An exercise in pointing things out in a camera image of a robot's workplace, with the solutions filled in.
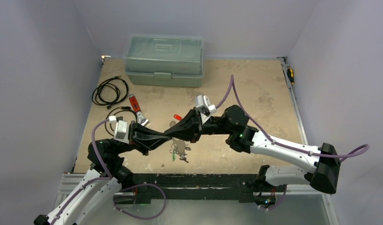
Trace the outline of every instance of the white wall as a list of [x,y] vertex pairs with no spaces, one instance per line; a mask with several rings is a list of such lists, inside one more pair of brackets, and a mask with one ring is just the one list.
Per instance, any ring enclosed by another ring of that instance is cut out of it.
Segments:
[[383,0],[322,0],[289,55],[310,144],[346,160],[333,195],[342,225],[383,225]]
[[212,57],[286,56],[318,0],[76,0],[102,54],[131,33],[203,36]]
[[100,61],[72,0],[0,0],[0,225],[52,210]]

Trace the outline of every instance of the black cable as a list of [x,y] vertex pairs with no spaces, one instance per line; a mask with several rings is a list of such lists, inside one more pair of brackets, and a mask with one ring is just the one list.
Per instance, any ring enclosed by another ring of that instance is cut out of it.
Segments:
[[[117,109],[121,109],[120,111],[118,112],[115,112],[114,114],[112,114],[114,111],[116,111]],[[122,112],[132,112],[133,115],[135,116],[135,121],[138,121],[138,116],[136,115],[136,112],[134,112],[134,110],[131,109],[131,107],[129,106],[120,106],[120,107],[116,107],[114,108],[112,111],[110,111],[109,114],[107,114],[106,116],[106,119],[109,118],[109,116],[115,116],[119,113],[122,113]],[[107,128],[107,123],[105,123],[105,130],[108,134],[110,134],[110,136],[114,136],[114,128],[112,127],[112,125],[110,124],[110,129],[112,130],[113,133],[111,133],[108,128]]]
[[[114,81],[114,80],[121,80],[126,87],[127,91],[122,99],[120,99],[120,96],[121,96],[120,89],[116,85],[110,83],[111,81]],[[101,97],[102,90],[105,87],[113,89],[114,92],[116,93],[116,98],[113,101],[106,101]],[[95,88],[94,92],[92,93],[91,99],[95,105],[106,106],[107,109],[110,109],[113,105],[123,102],[128,97],[128,90],[129,89],[128,89],[127,82],[121,79],[121,76],[115,76],[100,83],[98,87]]]

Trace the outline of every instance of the wooden table surface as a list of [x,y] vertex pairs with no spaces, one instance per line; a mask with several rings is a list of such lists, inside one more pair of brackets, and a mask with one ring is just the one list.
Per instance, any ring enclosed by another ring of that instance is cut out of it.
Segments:
[[[184,116],[195,106],[194,98],[205,94],[212,104],[217,104],[226,92],[230,75],[234,74],[237,93],[247,112],[268,133],[289,141],[301,143],[301,136],[288,92],[281,64],[277,60],[206,60],[205,77],[200,88],[179,88],[133,85],[124,72],[122,60],[109,59],[102,68],[100,82],[114,76],[122,76],[135,94],[143,115],[150,120],[149,128],[163,132],[174,120],[173,115]],[[122,93],[125,88],[118,83]],[[114,92],[103,90],[102,97],[113,99]],[[233,92],[215,114],[237,104]],[[117,106],[130,106],[127,99]],[[75,173],[85,173],[91,162],[87,159],[87,148],[91,142],[92,128],[106,118],[109,110],[105,106],[92,105],[75,164]],[[125,120],[134,120],[131,113],[119,114]],[[110,138],[103,126],[96,131],[96,139]],[[227,135],[204,135],[200,141],[189,144],[187,160],[172,161],[169,152],[172,141],[143,156],[134,150],[121,154],[124,165],[134,173],[257,173],[261,165],[289,165],[281,160],[248,153],[238,153],[226,143]]]

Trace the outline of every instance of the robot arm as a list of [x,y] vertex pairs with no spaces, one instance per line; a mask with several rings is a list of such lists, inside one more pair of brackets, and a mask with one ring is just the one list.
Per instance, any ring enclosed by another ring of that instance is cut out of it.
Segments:
[[[260,182],[273,187],[284,184],[310,184],[324,193],[336,192],[340,160],[313,155],[337,155],[332,145],[323,143],[321,147],[307,146],[273,136],[270,136],[274,140],[271,142],[263,132],[247,125],[249,118],[239,106],[227,108],[220,117],[213,116],[215,112],[216,108],[209,103],[208,97],[198,96],[196,107],[175,126],[166,130],[164,135],[191,143],[197,142],[201,135],[229,135],[226,143],[235,151],[267,155],[294,165],[262,166],[259,172]],[[309,154],[281,147],[276,142],[304,149]]]

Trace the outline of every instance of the plastic storage box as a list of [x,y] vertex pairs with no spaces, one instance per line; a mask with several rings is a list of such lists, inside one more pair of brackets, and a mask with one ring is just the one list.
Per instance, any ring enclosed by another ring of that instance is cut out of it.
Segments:
[[201,37],[134,34],[123,59],[133,84],[200,87],[204,77]]

